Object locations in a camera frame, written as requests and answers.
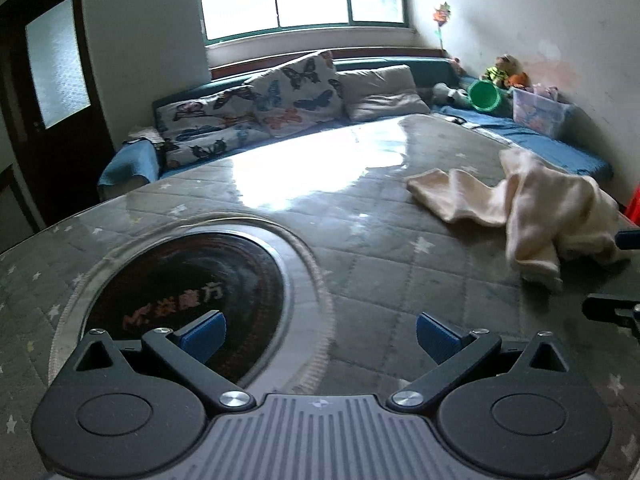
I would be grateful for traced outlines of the green plastic bucket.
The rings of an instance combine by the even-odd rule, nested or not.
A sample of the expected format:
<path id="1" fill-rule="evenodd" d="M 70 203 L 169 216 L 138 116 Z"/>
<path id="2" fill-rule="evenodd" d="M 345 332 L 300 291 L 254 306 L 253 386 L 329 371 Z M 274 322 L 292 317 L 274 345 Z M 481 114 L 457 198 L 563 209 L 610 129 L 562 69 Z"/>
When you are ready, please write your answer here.
<path id="1" fill-rule="evenodd" d="M 493 113 L 502 103 L 502 93 L 488 80 L 476 80 L 468 89 L 469 101 L 481 113 Z"/>

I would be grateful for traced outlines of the cream fleece garment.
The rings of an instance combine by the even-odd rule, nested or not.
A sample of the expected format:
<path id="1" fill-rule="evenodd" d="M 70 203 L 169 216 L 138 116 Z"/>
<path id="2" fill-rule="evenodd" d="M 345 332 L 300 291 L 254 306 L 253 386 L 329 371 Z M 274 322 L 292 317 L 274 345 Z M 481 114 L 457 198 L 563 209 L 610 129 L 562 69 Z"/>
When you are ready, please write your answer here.
<path id="1" fill-rule="evenodd" d="M 562 288 L 563 259 L 624 258 L 615 243 L 617 204 L 596 180 L 551 168 L 524 148 L 503 150 L 499 159 L 504 178 L 495 186 L 462 169 L 432 169 L 408 177 L 406 187 L 442 221 L 505 228 L 508 265 L 551 290 Z"/>

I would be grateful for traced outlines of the red object at edge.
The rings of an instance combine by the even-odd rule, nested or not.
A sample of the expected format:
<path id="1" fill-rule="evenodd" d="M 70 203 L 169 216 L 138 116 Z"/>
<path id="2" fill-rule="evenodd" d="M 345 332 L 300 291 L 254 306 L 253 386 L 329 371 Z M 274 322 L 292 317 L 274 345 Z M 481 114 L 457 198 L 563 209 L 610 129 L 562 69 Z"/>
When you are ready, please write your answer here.
<path id="1" fill-rule="evenodd" d="M 636 226 L 640 226 L 640 185 L 634 189 L 624 212 L 625 217 Z"/>

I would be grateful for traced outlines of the large butterfly print cushion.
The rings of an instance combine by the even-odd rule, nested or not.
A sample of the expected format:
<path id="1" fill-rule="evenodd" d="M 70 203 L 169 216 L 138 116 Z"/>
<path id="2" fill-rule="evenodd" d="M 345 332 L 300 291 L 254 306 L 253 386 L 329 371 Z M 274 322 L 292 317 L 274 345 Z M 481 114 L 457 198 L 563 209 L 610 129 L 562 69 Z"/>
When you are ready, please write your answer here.
<path id="1" fill-rule="evenodd" d="M 343 89 L 329 50 L 312 52 L 250 78 L 258 122 L 284 138 L 345 115 Z"/>

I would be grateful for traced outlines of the colourful pinwheel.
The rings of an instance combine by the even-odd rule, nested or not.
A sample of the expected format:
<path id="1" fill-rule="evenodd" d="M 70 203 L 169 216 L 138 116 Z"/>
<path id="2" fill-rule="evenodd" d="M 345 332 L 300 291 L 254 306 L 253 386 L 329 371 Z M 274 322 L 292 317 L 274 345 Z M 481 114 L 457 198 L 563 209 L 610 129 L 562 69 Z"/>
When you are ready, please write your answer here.
<path id="1" fill-rule="evenodd" d="M 437 38 L 440 50 L 445 50 L 444 40 L 442 39 L 442 28 L 449 22 L 451 15 L 450 5 L 448 2 L 443 2 L 438 8 L 434 10 L 433 20 L 437 25 Z"/>

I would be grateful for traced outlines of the dark door with glass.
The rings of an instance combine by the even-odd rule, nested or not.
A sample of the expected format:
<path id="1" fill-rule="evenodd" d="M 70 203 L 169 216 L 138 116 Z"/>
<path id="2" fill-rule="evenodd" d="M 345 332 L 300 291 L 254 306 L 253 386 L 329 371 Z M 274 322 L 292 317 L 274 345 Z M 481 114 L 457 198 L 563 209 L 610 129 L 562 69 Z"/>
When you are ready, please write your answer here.
<path id="1" fill-rule="evenodd" d="M 99 177 L 115 151 L 94 83 L 81 0 L 2 3 L 1 110 L 45 224 L 98 203 Z"/>

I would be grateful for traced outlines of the plush toy pile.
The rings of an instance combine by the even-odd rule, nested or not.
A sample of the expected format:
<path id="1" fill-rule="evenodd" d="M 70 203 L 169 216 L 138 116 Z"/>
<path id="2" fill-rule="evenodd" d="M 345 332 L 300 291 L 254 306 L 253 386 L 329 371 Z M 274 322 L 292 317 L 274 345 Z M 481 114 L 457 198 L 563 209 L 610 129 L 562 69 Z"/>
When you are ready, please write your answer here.
<path id="1" fill-rule="evenodd" d="M 524 90 L 529 85 L 527 74 L 518 70 L 518 63 L 510 54 L 497 56 L 495 63 L 486 68 L 480 79 L 504 90 Z"/>

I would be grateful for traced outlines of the clear plastic storage box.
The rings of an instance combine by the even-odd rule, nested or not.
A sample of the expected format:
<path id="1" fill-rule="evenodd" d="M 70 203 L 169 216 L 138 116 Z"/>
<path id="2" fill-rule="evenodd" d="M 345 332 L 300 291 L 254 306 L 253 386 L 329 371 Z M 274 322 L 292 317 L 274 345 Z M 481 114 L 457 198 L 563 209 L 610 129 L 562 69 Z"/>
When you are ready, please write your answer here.
<path id="1" fill-rule="evenodd" d="M 518 88 L 513 90 L 512 100 L 514 122 L 551 139 L 562 136 L 576 110 L 573 104 L 553 101 Z"/>

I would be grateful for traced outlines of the round black induction cooktop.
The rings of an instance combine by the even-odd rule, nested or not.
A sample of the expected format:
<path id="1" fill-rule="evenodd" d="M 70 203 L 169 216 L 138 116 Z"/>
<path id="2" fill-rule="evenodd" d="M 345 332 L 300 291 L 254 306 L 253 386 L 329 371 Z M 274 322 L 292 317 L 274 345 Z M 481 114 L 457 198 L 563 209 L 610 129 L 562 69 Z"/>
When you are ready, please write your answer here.
<path id="1" fill-rule="evenodd" d="M 284 306 L 284 277 L 267 248 L 238 233 L 196 233 L 126 263 L 92 300 L 84 330 L 139 340 L 152 328 L 180 330 L 217 310 L 226 320 L 224 343 L 198 359 L 238 384 L 271 344 Z"/>

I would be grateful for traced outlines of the teal corner sofa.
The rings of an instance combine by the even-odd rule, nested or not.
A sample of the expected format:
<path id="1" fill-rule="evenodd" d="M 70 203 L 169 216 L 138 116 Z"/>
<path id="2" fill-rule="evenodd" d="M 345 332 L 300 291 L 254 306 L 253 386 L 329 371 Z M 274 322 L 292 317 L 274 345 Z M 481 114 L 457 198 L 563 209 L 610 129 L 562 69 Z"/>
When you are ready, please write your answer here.
<path id="1" fill-rule="evenodd" d="M 444 87 L 456 91 L 468 90 L 475 80 L 454 72 L 451 64 L 442 58 L 427 56 L 382 56 L 382 58 L 339 58 L 334 62 L 340 76 L 354 70 L 382 70 L 395 65 L 407 65 L 418 85 L 418 95 L 435 113 L 449 117 L 460 126 L 485 129 L 498 136 L 500 142 L 514 143 L 528 148 L 553 165 L 571 174 L 589 176 L 600 183 L 612 180 L 613 167 L 601 157 L 583 148 L 576 148 L 561 139 L 552 139 L 543 133 L 514 122 L 512 102 L 506 92 L 501 93 L 501 103 L 490 113 L 480 112 L 472 105 L 458 105 L 449 96 L 444 98 Z M 184 164 L 169 161 L 178 153 L 175 141 L 152 142 L 147 136 L 125 143 L 101 174 L 99 191 L 109 200 L 128 192 L 130 188 L 153 183 L 213 160 L 240 154 L 274 143 L 277 139 L 265 133 L 257 122 L 240 122 L 239 125 L 216 131 L 207 131 L 196 138 L 201 145 L 189 148 L 192 158 Z"/>

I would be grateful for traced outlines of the beige pillow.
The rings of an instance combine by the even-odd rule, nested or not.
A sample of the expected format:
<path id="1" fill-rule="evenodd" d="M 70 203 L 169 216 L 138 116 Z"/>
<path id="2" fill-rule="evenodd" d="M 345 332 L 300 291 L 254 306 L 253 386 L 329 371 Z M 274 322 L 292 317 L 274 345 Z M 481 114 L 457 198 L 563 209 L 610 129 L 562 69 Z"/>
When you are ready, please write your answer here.
<path id="1" fill-rule="evenodd" d="M 338 72 L 337 77 L 342 85 L 346 114 L 352 122 L 431 113 L 416 90 L 408 65 L 345 70 Z"/>

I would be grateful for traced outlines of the grey white stuffed toy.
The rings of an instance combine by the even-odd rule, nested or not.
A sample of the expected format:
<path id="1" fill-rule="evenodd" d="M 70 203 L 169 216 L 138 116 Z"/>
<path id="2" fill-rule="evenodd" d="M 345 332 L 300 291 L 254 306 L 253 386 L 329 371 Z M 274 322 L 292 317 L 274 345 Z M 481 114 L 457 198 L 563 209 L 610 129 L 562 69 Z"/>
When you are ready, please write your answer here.
<path id="1" fill-rule="evenodd" d="M 433 87 L 433 104 L 437 106 L 453 106 L 469 110 L 472 105 L 468 92 L 461 88 L 450 88 L 443 82 Z"/>

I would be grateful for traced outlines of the long butterfly print cushion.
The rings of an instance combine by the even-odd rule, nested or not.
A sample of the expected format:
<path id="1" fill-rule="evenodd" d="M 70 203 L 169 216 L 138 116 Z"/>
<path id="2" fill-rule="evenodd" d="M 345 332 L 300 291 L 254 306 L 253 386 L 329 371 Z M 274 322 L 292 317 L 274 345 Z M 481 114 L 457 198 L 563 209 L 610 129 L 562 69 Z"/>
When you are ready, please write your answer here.
<path id="1" fill-rule="evenodd" d="M 269 131 L 258 122 L 254 93 L 246 84 L 168 103 L 155 116 L 168 169 L 209 162 L 271 140 Z"/>

